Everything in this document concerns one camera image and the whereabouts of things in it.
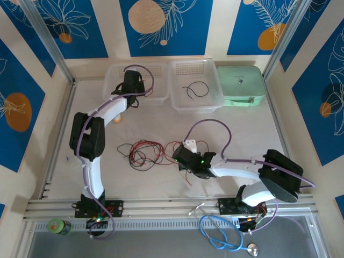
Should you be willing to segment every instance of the metal frame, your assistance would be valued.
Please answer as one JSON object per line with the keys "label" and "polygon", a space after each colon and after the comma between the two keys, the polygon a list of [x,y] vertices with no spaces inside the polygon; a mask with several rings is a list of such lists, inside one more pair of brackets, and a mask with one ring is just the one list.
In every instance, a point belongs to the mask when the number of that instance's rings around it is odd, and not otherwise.
{"label": "metal frame", "polygon": [[[217,201],[219,197],[194,197],[194,198],[162,198],[162,199],[126,199],[124,200],[123,217],[116,218],[117,230],[191,230],[198,227],[193,216],[188,213],[192,208],[205,203],[203,209],[208,214],[219,215]],[[30,250],[33,234],[46,232],[47,222],[51,218],[69,220],[77,231],[86,231],[86,219],[74,218],[72,203],[77,200],[31,200],[24,214],[21,226],[21,234],[17,240],[17,248],[13,250],[12,257],[26,258]],[[274,202],[267,203],[268,216],[272,216],[275,210]],[[278,216],[304,216],[308,223],[312,241],[316,247],[318,257],[332,257],[326,239],[318,224],[318,210],[310,194],[299,195],[297,203],[279,202]],[[237,218],[245,216],[223,216],[236,222]]]}
{"label": "metal frame", "polygon": [[43,184],[41,185],[41,188],[39,191],[39,199],[46,197],[45,191],[48,190],[47,188],[50,185],[51,179],[53,177],[53,171],[54,171],[55,166],[56,166],[56,159],[58,157],[58,153],[59,153],[59,150],[61,147],[62,137],[63,137],[63,134],[65,132],[66,123],[67,123],[70,107],[71,107],[71,104],[73,102],[76,85],[77,85],[77,82],[74,82],[72,84],[71,88],[69,89],[69,92],[68,92],[68,98],[67,98],[66,103],[65,103],[63,115],[60,118],[61,119],[60,127],[59,127],[58,134],[56,136],[56,140],[54,143],[53,152],[51,154],[47,169],[46,169],[45,174],[44,174]]}
{"label": "metal frame", "polygon": [[[38,200],[30,200],[28,202],[27,209],[24,214],[23,223],[18,234],[18,239],[16,241],[16,247],[13,250],[11,257],[25,258],[30,250],[33,234],[36,229],[42,229],[42,225],[46,225],[46,222],[51,218],[61,218],[70,220],[73,224],[82,225],[85,220],[74,218],[74,209],[71,207],[72,203],[78,200],[72,199],[47,199],[49,193],[49,186],[51,184],[51,179],[53,176],[53,171],[56,166],[57,155],[61,146],[62,136],[65,131],[66,122],[70,112],[71,104],[73,102],[75,88],[80,80],[101,80],[102,78],[79,78],[74,80],[64,59],[58,49],[55,41],[51,37],[48,28],[44,24],[44,21],[39,16],[37,9],[30,0],[19,0],[23,8],[24,13],[27,15],[30,23],[33,25],[38,36],[44,43],[45,47],[49,51],[53,60],[56,62],[57,66],[60,67],[64,76],[70,82],[73,82],[70,88],[69,96],[66,101],[66,106],[63,111],[61,118],[61,125],[58,130],[58,135],[55,142],[55,147],[53,149],[51,159],[49,161],[44,183],[40,189],[40,195]],[[275,103],[272,98],[267,79],[269,78],[271,72],[273,71],[276,64],[279,62],[286,46],[288,45],[290,39],[292,38],[299,22],[303,18],[303,15],[308,8],[312,0],[299,1],[295,12],[292,14],[289,22],[284,30],[281,40],[278,41],[275,50],[273,51],[271,58],[264,70],[264,79],[267,85],[267,100],[270,106],[271,113],[277,128],[278,136],[281,141],[284,154],[290,156],[289,148],[287,142],[283,136],[283,130],[280,126],[280,120],[278,114],[275,111]],[[203,209],[208,214],[219,215],[219,209],[217,208],[217,200],[219,197],[194,197],[194,198],[161,198],[161,199],[124,199],[124,210],[123,217],[116,218],[119,223],[133,223],[134,221],[175,221],[175,220],[186,220],[190,219],[188,213],[190,210],[204,202],[205,205]],[[275,204],[273,202],[267,203],[268,215],[272,216],[275,209]],[[311,232],[312,240],[316,247],[319,257],[333,257],[331,253],[331,248],[327,239],[324,238],[323,230],[321,229],[321,224],[318,222],[318,210],[316,208],[315,202],[312,195],[301,194],[299,195],[299,201],[294,204],[290,203],[279,203],[278,209],[279,216],[305,216],[309,225],[309,230]],[[237,218],[244,216],[226,216],[228,218]]]}
{"label": "metal frame", "polygon": [[[185,219],[188,213],[200,203],[205,203],[202,208],[209,214],[219,216],[216,197],[189,197],[189,198],[161,198],[161,199],[123,199],[123,217],[121,219]],[[28,202],[23,221],[44,221],[58,217],[61,219],[80,220],[74,218],[75,210],[71,207],[78,200],[73,199],[43,199]],[[267,209],[275,209],[274,202],[267,203]],[[318,213],[317,207],[310,194],[299,195],[297,203],[279,202],[279,216],[302,216],[312,212]]]}
{"label": "metal frame", "polygon": [[19,4],[32,27],[36,31],[38,37],[47,49],[48,53],[56,65],[61,69],[62,74],[65,76],[68,82],[73,83],[74,79],[65,63],[65,59],[37,8],[34,6],[31,0],[19,0]]}
{"label": "metal frame", "polygon": [[280,61],[283,52],[285,51],[288,43],[290,42],[311,3],[312,0],[302,0],[298,2],[294,12],[291,14],[291,17],[286,24],[285,29],[283,30],[281,37],[279,38],[279,41],[277,42],[273,50],[273,53],[271,54],[267,66],[264,69],[263,77],[266,80],[269,78],[275,66]]}

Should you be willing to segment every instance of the white robotic arm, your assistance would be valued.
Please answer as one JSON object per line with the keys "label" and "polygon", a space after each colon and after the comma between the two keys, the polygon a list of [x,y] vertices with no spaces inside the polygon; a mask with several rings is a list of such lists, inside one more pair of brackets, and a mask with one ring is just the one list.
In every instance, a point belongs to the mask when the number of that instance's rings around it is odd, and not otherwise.
{"label": "white robotic arm", "polygon": [[[276,163],[297,175],[302,175],[303,169],[276,150],[268,150],[264,156],[269,163]],[[173,154],[179,163],[179,169],[187,169],[202,179],[210,177],[237,176],[256,180],[254,184],[243,185],[238,194],[240,202],[255,207],[262,202],[279,199],[285,202],[296,202],[300,179],[286,173],[273,170],[272,167],[263,166],[254,172],[245,162],[230,162],[217,153],[207,152],[203,155],[197,153],[196,141],[187,139]]]}
{"label": "white robotic arm", "polygon": [[[127,109],[127,99],[122,97],[108,104],[99,113],[94,116],[95,118],[102,118],[104,120],[104,127],[112,121],[119,120],[120,114]],[[88,181],[89,190],[97,199],[103,194],[104,187],[101,177],[101,156],[94,158],[92,161],[85,159],[86,161],[86,180]],[[86,198],[92,199],[87,189],[82,191],[82,194]]]}

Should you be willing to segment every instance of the stethoscope chest piece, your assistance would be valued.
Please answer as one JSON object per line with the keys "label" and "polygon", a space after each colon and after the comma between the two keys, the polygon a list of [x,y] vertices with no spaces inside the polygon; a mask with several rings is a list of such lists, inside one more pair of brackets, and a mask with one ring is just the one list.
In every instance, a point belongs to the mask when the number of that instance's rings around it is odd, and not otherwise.
{"label": "stethoscope chest piece", "polygon": [[257,257],[259,254],[259,248],[255,243],[250,243],[247,246],[247,252],[250,256]]}

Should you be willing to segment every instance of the blue stethoscope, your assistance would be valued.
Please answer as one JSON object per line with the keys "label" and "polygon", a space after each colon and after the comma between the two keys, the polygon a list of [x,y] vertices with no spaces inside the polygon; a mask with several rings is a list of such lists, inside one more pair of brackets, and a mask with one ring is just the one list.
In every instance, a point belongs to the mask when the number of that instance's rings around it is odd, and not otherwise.
{"label": "blue stethoscope", "polygon": [[[217,250],[228,250],[230,252],[236,252],[238,250],[246,250],[248,252],[254,252],[255,250],[251,249],[251,248],[246,248],[246,247],[243,247],[243,236],[241,234],[241,232],[237,229],[237,227],[231,223],[230,221],[224,219],[224,218],[221,218],[221,217],[218,217],[218,216],[214,216],[214,215],[209,215],[207,214],[203,209],[202,209],[202,206],[204,205],[204,203],[201,203],[199,206],[193,208],[190,212],[189,212],[189,216],[192,214],[192,212],[194,211],[195,213],[195,218],[197,219],[197,221],[199,222],[199,230],[201,232],[201,234],[205,237],[208,238],[210,244],[216,248]],[[201,217],[201,219],[198,219],[197,217],[197,209],[200,209],[204,216]],[[211,223],[214,224],[214,226],[219,230],[219,232],[222,234],[223,236],[223,239],[220,240],[220,239],[217,239],[217,238],[213,238],[211,236],[209,236],[209,234],[206,232],[206,230],[203,228],[203,224],[204,224],[204,220],[205,219],[208,219],[209,221],[211,221]],[[239,235],[239,238],[240,238],[240,243],[238,245],[234,245],[232,243],[228,243],[227,240],[228,240],[228,237],[226,235],[226,233],[224,232],[224,230],[222,230],[218,224],[214,221],[214,220],[219,220],[219,221],[223,221],[224,223],[230,225],[232,228],[235,229],[235,231],[238,233]]]}

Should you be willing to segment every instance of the beige circle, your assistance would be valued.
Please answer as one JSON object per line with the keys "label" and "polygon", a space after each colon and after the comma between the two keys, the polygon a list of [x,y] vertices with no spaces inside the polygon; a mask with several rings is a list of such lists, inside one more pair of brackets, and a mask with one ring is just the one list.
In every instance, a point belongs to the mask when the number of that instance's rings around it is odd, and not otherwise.
{"label": "beige circle", "polygon": [[166,46],[167,45],[167,40],[166,39],[163,39],[160,41],[160,45],[161,46]]}
{"label": "beige circle", "polygon": [[18,0],[9,0],[9,1],[13,4],[19,5]]}
{"label": "beige circle", "polygon": [[129,23],[142,34],[154,33],[165,24],[165,14],[152,0],[139,0],[129,10]]}
{"label": "beige circle", "polygon": [[256,0],[242,0],[244,4],[252,4]]}

